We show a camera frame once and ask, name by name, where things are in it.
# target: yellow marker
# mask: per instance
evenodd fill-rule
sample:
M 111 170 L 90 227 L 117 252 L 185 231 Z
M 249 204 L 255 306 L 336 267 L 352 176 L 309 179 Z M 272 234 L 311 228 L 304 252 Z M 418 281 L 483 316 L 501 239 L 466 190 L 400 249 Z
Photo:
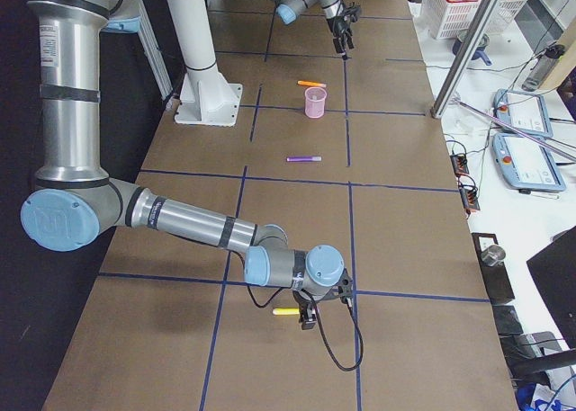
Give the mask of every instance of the yellow marker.
M 300 315 L 298 308 L 274 308 L 272 309 L 273 315 Z
M 298 80 L 298 85 L 306 85 L 308 87 L 326 87 L 324 83 L 316 83 L 315 81 L 302 81 L 302 80 Z

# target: warning label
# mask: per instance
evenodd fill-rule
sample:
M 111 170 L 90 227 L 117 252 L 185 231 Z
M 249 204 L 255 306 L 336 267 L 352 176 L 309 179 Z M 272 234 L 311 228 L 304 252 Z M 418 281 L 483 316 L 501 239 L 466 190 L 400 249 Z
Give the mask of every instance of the warning label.
M 58 26 L 40 26 L 40 64 L 43 67 L 59 65 Z

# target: blue joint cap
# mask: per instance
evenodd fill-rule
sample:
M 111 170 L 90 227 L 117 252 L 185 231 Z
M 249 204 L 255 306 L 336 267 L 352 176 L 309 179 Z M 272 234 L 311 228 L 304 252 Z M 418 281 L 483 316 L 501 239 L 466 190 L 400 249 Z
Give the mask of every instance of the blue joint cap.
M 251 246 L 246 251 L 244 282 L 261 287 L 270 280 L 270 258 L 262 246 Z
M 278 5 L 278 8 L 276 8 L 276 13 L 280 18 L 282 18 L 284 24 L 290 24 L 291 22 L 296 20 L 296 13 L 287 4 Z
M 103 31 L 108 33 L 137 33 L 140 30 L 140 16 L 126 20 L 110 20 Z
M 333 246 L 319 245 L 306 255 L 306 272 L 318 285 L 333 287 L 343 271 L 344 259 Z
M 98 216 L 72 192 L 43 189 L 33 193 L 20 210 L 26 234 L 52 251 L 74 251 L 100 233 Z

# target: pink cup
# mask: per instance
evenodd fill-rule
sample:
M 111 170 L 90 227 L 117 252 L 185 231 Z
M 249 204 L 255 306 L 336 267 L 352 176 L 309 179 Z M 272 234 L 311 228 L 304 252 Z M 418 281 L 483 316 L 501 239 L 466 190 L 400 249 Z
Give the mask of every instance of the pink cup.
M 324 115 L 324 104 L 328 94 L 321 87 L 309 87 L 304 92 L 306 98 L 306 108 L 304 112 L 312 119 L 317 119 Z

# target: plastic basket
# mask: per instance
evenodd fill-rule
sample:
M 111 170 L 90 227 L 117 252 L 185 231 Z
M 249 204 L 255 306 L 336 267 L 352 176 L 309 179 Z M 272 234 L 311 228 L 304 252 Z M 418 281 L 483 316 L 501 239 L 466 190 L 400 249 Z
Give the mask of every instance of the plastic basket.
M 422 0 L 421 16 L 437 40 L 455 38 L 468 29 L 481 0 Z M 498 13 L 492 15 L 487 33 L 503 33 L 528 0 L 501 0 Z

